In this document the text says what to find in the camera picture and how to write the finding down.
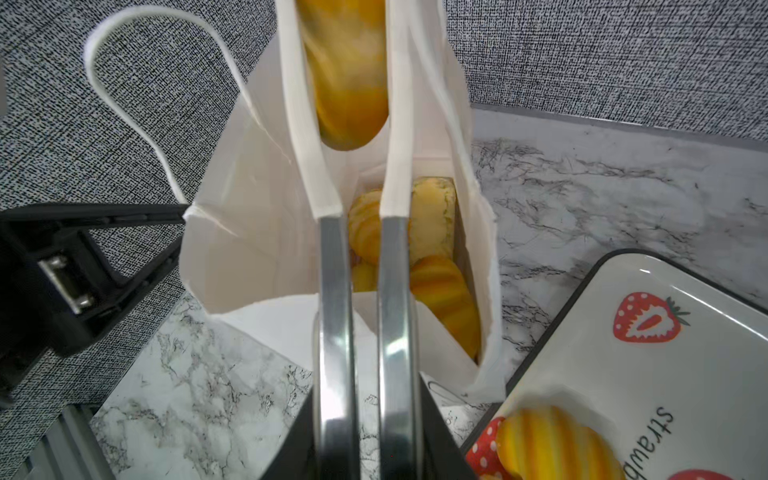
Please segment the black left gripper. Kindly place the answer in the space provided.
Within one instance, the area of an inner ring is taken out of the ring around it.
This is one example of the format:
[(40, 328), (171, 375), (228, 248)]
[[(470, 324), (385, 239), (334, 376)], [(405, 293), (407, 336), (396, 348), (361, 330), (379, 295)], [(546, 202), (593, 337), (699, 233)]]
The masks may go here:
[(184, 204), (43, 203), (1, 213), (1, 405), (42, 354), (77, 354), (122, 321), (177, 265), (173, 241), (132, 276), (92, 232), (181, 224)]

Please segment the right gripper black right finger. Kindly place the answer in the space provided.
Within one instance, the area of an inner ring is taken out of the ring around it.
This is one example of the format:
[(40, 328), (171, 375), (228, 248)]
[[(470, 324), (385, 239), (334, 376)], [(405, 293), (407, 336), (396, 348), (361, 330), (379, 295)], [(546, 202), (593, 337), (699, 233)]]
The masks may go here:
[(423, 479), (475, 480), (423, 379), (420, 380), (423, 431)]

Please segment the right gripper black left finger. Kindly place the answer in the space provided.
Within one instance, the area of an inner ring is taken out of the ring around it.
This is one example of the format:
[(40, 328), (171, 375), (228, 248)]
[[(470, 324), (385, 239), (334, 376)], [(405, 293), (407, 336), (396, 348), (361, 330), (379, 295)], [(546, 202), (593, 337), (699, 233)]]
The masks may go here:
[(313, 411), (313, 391), (310, 391), (262, 480), (315, 478)]

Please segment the steel tongs white tips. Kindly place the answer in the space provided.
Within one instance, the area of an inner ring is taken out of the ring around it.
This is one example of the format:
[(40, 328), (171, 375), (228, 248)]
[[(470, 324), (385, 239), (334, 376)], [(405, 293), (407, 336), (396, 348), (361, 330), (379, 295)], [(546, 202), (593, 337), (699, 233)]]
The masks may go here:
[[(354, 259), (377, 275), (380, 472), (424, 474), (417, 319), (409, 288), (415, 142), (411, 25), (402, 1), (280, 1), (278, 36), (292, 148), (319, 230), (314, 447), (321, 478), (360, 472), (352, 310)], [(325, 147), (389, 130), (382, 189), (345, 207)]]

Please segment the flaky fake croissant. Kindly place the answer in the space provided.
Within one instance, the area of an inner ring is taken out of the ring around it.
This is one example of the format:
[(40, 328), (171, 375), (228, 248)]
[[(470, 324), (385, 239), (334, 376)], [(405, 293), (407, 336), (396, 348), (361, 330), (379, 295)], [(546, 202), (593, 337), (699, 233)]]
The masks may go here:
[(425, 304), (471, 360), (481, 348), (478, 308), (457, 265), (434, 255), (417, 261), (410, 269), (410, 289)]
[(409, 257), (415, 264), (428, 256), (454, 255), (456, 190), (453, 180), (418, 178), (412, 189)]

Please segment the white printed paper bag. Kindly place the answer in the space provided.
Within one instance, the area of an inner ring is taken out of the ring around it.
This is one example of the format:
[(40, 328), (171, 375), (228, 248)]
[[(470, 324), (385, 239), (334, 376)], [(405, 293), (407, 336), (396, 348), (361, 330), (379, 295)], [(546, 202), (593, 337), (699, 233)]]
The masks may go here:
[[(407, 354), (441, 403), (504, 397), (497, 222), (471, 166), (464, 72), (437, 1), (388, 3), (390, 114), (365, 146), (325, 146), (308, 84), (296, 6), (276, 5), (278, 33), (252, 73), (231, 68), (239, 97), (193, 200), (180, 273), (214, 320), (310, 369), (332, 403), (375, 379), (378, 353)], [(376, 343), (377, 303), (351, 289), (346, 215), (364, 185), (384, 190), (382, 214), (403, 224), (419, 176), (450, 178), (461, 220), (459, 267), (480, 315), (481, 348), (466, 354), (423, 303), (405, 332)]]

